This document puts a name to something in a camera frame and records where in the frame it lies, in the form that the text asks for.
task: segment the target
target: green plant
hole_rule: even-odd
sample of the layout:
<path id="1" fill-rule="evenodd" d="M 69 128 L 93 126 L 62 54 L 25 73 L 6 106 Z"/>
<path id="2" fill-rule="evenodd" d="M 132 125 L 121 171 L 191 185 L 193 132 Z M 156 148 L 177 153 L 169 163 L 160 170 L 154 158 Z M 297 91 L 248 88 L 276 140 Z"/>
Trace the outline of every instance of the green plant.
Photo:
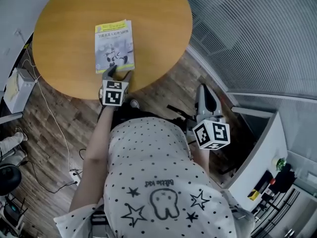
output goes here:
<path id="1" fill-rule="evenodd" d="M 285 158 L 281 158 L 276 163 L 276 170 L 281 171 L 286 164 Z"/>

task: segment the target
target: black chair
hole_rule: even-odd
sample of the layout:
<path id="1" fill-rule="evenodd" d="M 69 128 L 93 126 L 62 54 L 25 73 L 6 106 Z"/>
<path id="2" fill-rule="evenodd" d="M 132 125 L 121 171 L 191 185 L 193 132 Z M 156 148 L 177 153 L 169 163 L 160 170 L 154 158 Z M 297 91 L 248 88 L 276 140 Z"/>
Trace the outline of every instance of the black chair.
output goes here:
<path id="1" fill-rule="evenodd" d="M 21 183 L 20 169 L 13 164 L 0 165 L 0 196 L 8 195 Z"/>

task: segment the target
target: round wooden table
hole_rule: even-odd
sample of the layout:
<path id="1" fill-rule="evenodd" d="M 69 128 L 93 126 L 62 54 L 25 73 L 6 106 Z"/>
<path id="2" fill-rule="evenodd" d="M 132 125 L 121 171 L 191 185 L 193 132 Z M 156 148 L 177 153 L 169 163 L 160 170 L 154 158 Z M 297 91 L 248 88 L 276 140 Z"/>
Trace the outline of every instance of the round wooden table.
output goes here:
<path id="1" fill-rule="evenodd" d="M 132 21 L 135 69 L 130 92 L 169 71 L 192 33 L 187 0 L 50 0 L 33 38 L 42 78 L 68 96 L 98 99 L 102 75 L 95 72 L 95 26 L 123 19 Z"/>

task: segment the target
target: metal rack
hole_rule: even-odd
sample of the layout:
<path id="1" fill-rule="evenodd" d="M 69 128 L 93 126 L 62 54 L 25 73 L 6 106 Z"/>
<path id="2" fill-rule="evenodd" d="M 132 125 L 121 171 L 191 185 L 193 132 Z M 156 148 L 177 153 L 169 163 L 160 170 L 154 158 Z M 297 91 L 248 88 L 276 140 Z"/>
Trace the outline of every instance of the metal rack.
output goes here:
<path id="1" fill-rule="evenodd" d="M 296 198 L 298 197 L 299 193 L 300 192 L 297 191 L 296 189 L 292 189 L 292 191 L 289 194 L 284 194 L 278 203 L 276 203 L 276 201 L 278 199 L 278 197 L 276 197 L 275 200 L 271 204 L 269 204 L 269 207 L 267 207 L 266 210 L 263 211 L 262 215 L 258 218 L 257 222 L 268 211 L 271 211 L 262 220 L 263 224 L 259 225 L 257 228 L 255 228 L 253 230 L 253 232 L 251 233 L 251 237 L 252 238 L 264 238 L 278 224 L 278 222 L 284 217 L 284 215 L 288 212 L 288 210 L 291 208 L 291 206 L 295 202 Z"/>

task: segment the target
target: shoe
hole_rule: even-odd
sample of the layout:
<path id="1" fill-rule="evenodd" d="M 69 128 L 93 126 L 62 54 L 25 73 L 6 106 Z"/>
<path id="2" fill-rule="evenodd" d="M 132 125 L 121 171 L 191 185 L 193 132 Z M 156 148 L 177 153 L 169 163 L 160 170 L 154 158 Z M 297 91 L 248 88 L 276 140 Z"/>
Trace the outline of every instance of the shoe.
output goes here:
<path id="1" fill-rule="evenodd" d="M 28 136 L 24 133 L 21 127 L 15 127 L 15 132 L 21 132 L 23 134 L 23 141 L 28 141 Z"/>
<path id="2" fill-rule="evenodd" d="M 135 99 L 132 99 L 132 100 L 130 101 L 130 106 L 133 107 L 133 108 L 140 109 L 140 105 L 139 105 L 138 101 L 135 100 Z"/>

